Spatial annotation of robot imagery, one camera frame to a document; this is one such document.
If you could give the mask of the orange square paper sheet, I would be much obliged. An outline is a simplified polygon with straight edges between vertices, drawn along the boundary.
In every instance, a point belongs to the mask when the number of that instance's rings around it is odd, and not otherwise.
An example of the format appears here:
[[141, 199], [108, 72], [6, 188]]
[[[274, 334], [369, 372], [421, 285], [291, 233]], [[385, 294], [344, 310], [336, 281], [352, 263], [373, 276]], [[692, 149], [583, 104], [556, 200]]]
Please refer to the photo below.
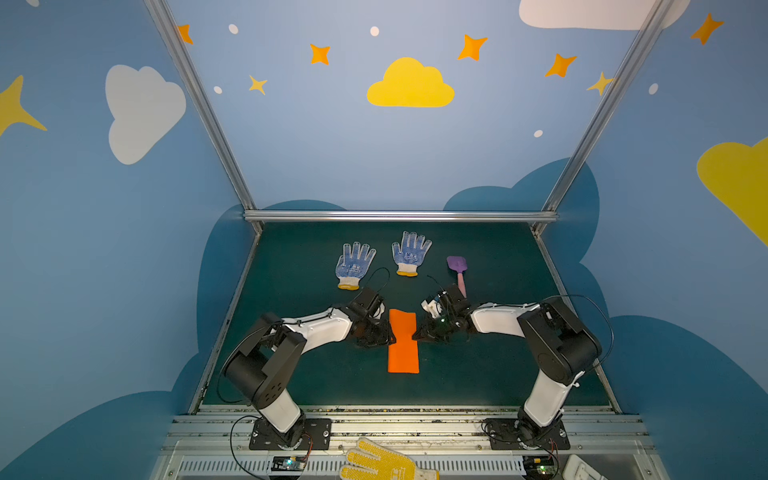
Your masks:
[[391, 309], [389, 320], [395, 342], [388, 347], [388, 372], [418, 374], [418, 342], [413, 339], [417, 331], [416, 314]]

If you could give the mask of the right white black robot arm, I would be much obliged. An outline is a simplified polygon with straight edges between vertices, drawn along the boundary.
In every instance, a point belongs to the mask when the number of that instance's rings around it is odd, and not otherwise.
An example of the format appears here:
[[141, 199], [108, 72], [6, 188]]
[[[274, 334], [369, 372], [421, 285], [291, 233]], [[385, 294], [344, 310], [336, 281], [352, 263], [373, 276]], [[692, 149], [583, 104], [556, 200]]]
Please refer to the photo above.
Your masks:
[[494, 449], [570, 447], [563, 424], [564, 405], [579, 380], [600, 361], [602, 346], [564, 295], [523, 304], [470, 304], [452, 285], [422, 302], [423, 321], [413, 339], [448, 343], [458, 332], [500, 334], [527, 342], [538, 366], [532, 391], [513, 419], [484, 425]]

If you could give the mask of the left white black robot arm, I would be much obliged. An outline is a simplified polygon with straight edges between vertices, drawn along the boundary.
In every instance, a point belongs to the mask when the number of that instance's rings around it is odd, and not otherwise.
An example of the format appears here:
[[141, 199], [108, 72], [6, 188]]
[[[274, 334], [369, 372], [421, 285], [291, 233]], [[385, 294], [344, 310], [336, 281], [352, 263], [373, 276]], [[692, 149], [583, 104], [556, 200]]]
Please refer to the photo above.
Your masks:
[[395, 336], [383, 297], [365, 287], [347, 304], [315, 314], [283, 318], [261, 315], [220, 368], [219, 376], [258, 412], [252, 450], [296, 450], [326, 441], [312, 437], [306, 420], [287, 387], [302, 356], [331, 343], [353, 340], [363, 348], [389, 346]]

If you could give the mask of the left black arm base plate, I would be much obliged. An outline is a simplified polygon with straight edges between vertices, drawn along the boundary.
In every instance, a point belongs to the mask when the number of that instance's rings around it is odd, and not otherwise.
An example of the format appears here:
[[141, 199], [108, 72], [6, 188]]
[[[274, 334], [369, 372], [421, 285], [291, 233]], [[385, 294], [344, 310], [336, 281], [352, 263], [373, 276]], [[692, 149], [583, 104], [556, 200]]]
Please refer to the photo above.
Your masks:
[[267, 419], [254, 422], [248, 448], [267, 450], [328, 450], [332, 421], [329, 418], [300, 417], [286, 432], [278, 431]]

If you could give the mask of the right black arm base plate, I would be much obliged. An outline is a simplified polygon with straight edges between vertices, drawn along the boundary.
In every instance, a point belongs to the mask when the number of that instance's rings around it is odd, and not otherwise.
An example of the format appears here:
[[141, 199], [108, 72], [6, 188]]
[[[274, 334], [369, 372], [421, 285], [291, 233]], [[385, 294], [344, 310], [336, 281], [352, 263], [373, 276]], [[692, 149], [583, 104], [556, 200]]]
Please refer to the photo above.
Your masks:
[[568, 434], [561, 419], [540, 427], [535, 422], [518, 418], [487, 418], [482, 424], [493, 450], [569, 450]]

